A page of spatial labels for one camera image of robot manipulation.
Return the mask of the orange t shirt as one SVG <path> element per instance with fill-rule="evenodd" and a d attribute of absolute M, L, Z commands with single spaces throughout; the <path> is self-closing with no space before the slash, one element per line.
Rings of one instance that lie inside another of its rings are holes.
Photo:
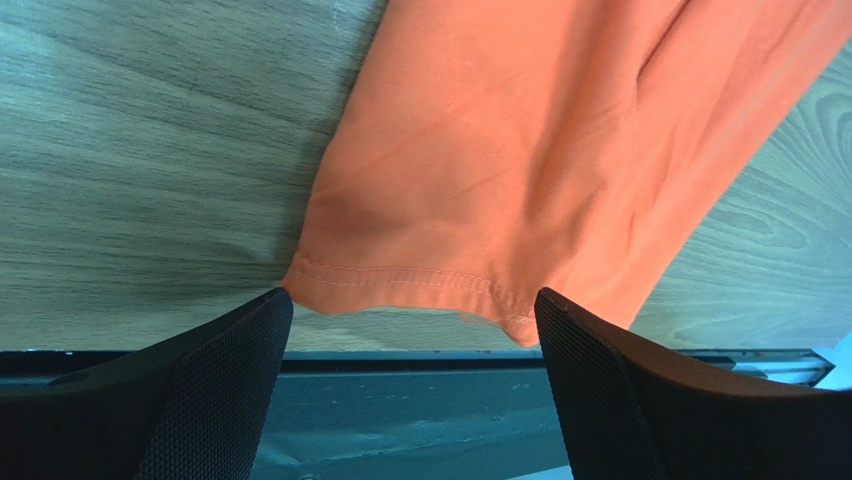
<path fill-rule="evenodd" d="M 391 1 L 282 279 L 322 314 L 629 327 L 851 37 L 847 1 Z"/>

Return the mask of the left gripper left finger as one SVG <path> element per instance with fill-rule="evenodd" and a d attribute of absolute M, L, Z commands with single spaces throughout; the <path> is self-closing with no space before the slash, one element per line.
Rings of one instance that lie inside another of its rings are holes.
<path fill-rule="evenodd" d="M 293 318 L 272 289 L 170 339 L 1 391 L 5 479 L 246 479 Z"/>

